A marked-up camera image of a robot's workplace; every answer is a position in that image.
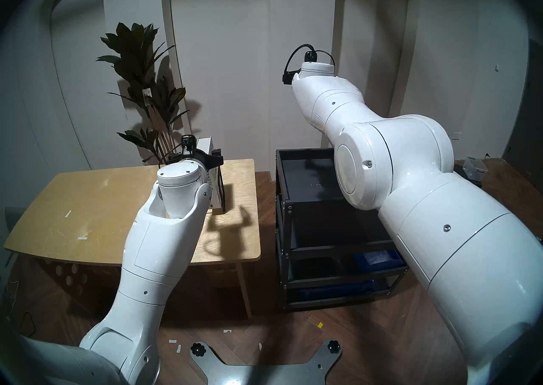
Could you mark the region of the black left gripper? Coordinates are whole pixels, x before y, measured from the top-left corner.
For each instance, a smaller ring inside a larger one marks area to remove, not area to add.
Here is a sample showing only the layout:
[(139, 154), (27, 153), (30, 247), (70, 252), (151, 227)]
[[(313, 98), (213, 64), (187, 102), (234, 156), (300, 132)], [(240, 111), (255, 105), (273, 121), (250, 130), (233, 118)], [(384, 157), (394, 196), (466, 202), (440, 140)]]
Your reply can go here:
[(206, 171), (220, 167), (224, 164), (224, 157), (221, 154), (221, 148), (211, 151), (211, 154), (194, 148), (193, 149), (193, 159), (200, 162)]

